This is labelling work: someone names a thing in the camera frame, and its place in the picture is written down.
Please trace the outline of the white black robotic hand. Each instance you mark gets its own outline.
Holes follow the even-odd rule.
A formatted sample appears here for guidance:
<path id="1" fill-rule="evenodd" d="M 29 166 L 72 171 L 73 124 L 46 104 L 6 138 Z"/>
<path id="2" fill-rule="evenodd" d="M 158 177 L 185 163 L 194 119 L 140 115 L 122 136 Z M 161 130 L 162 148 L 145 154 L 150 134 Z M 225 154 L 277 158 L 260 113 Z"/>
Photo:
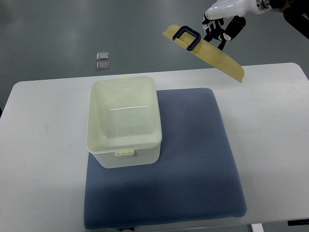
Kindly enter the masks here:
<path id="1" fill-rule="evenodd" d="M 245 27 L 247 13 L 258 15 L 270 9 L 267 0 L 218 0 L 204 13 L 204 40 L 220 41 L 218 49 L 223 50 L 226 42 L 233 40 Z"/>

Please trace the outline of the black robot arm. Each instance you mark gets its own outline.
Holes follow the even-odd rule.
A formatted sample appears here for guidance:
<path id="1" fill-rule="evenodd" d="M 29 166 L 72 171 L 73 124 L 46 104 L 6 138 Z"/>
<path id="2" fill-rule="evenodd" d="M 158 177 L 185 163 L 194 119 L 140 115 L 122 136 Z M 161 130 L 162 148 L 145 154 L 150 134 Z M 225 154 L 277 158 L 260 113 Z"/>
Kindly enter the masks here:
<path id="1" fill-rule="evenodd" d="M 264 0 L 263 3 L 279 9 L 286 22 L 309 38 L 309 0 Z"/>

